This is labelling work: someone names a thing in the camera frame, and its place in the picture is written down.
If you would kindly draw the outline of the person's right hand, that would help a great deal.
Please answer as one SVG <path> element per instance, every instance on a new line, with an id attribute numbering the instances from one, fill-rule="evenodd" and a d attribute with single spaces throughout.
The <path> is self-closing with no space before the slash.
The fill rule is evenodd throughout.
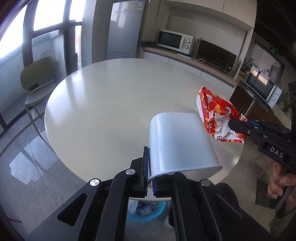
<path id="1" fill-rule="evenodd" d="M 282 197 L 284 187 L 295 187 L 295 174 L 282 175 L 282 170 L 283 167 L 279 163 L 273 163 L 272 174 L 267 187 L 267 194 L 272 199 Z"/>

